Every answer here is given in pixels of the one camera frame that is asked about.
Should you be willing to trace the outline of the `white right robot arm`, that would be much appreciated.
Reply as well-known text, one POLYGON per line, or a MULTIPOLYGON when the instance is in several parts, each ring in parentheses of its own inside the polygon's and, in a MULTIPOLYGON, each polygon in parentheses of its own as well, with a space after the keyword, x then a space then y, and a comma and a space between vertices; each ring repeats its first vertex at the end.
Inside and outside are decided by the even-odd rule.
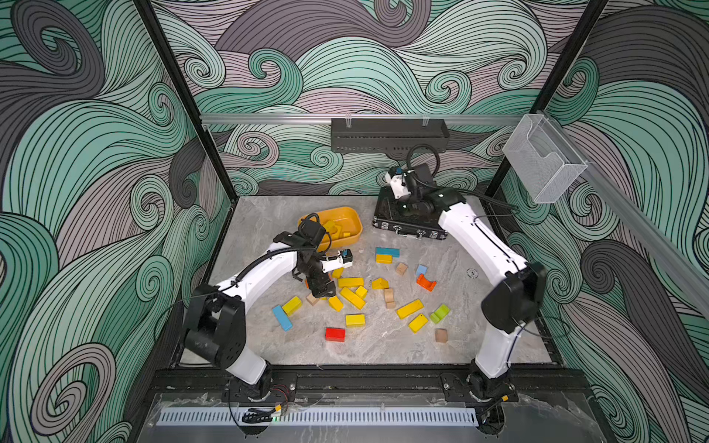
POLYGON ((480 304, 487 325, 468 384, 476 400, 498 400, 513 391, 510 359, 521 333, 542 308, 548 271, 500 240, 459 190, 437 185, 441 157, 435 148, 418 144, 405 162, 406 167, 391 168, 385 175, 398 212, 417 219, 436 217, 439 228, 463 247, 491 285, 480 304))

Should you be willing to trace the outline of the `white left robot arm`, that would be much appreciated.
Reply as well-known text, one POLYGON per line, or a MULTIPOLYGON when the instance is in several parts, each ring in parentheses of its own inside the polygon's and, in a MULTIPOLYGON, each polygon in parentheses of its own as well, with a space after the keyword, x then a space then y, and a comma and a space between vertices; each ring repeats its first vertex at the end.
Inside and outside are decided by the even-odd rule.
POLYGON ((308 284, 317 299, 336 296, 330 273, 353 265, 351 250, 335 256, 320 251, 330 234, 317 213, 305 216, 292 233, 273 238, 266 252, 219 284, 201 284, 189 299, 184 348, 262 395, 271 387, 271 364, 247 347, 247 313, 287 274, 308 284))

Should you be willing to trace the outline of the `yellow arch block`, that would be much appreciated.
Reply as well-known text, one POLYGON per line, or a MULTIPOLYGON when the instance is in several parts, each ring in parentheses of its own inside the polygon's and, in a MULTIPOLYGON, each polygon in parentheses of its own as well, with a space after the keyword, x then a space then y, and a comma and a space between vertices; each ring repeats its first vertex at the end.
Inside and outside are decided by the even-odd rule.
POLYGON ((339 225, 335 221, 327 221, 324 228, 329 234, 336 234, 339 230, 339 225))

